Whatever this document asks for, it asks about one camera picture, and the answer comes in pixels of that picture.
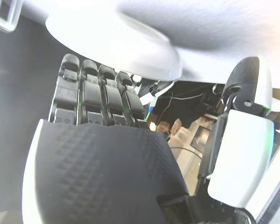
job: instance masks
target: robotic hand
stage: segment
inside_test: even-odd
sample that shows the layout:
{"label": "robotic hand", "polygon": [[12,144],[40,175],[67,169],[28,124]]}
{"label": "robotic hand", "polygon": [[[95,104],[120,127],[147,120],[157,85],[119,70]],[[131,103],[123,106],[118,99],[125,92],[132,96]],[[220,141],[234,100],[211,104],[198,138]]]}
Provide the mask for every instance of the robotic hand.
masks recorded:
{"label": "robotic hand", "polygon": [[194,196],[163,136],[148,129],[131,83],[124,72],[63,58],[49,120],[40,120],[25,167],[24,224],[188,224],[223,222],[235,212],[253,222],[243,208],[273,143],[262,61],[246,58],[232,72]]}

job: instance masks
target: person's hand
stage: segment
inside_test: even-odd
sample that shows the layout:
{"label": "person's hand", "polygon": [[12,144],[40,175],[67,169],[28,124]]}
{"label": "person's hand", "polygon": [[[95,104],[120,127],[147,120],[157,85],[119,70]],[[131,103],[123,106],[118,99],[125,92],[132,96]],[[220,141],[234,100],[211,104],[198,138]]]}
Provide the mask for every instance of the person's hand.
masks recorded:
{"label": "person's hand", "polygon": [[172,128],[171,128],[171,135],[175,136],[176,133],[178,133],[179,129],[181,129],[182,127],[182,122],[179,119],[176,119],[176,121],[174,122]]}

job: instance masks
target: gray wall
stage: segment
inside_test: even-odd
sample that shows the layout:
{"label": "gray wall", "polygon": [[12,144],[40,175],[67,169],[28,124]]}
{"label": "gray wall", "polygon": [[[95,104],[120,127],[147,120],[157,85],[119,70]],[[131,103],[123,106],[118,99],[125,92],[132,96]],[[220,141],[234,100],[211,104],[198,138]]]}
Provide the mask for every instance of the gray wall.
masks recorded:
{"label": "gray wall", "polygon": [[0,31],[0,211],[21,209],[30,143],[39,119],[48,116],[66,53],[72,51],[24,17],[13,33]]}

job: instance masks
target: white handle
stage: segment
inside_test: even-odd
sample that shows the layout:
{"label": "white handle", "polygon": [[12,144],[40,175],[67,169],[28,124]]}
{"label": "white handle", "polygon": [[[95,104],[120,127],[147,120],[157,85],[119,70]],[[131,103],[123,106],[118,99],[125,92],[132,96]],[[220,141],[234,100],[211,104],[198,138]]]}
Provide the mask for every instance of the white handle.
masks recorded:
{"label": "white handle", "polygon": [[9,7],[7,20],[0,18],[0,29],[4,32],[12,32],[15,30],[21,14],[24,0],[12,0]]}

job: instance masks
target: gray floor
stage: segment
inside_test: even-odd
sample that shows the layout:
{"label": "gray floor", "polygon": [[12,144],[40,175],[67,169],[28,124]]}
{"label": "gray floor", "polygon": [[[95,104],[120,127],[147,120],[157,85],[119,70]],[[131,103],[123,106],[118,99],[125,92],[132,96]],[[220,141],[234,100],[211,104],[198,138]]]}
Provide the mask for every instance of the gray floor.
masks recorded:
{"label": "gray floor", "polygon": [[72,51],[24,17],[13,33],[0,31],[0,211],[21,209],[30,142],[39,119],[48,116],[66,53]]}

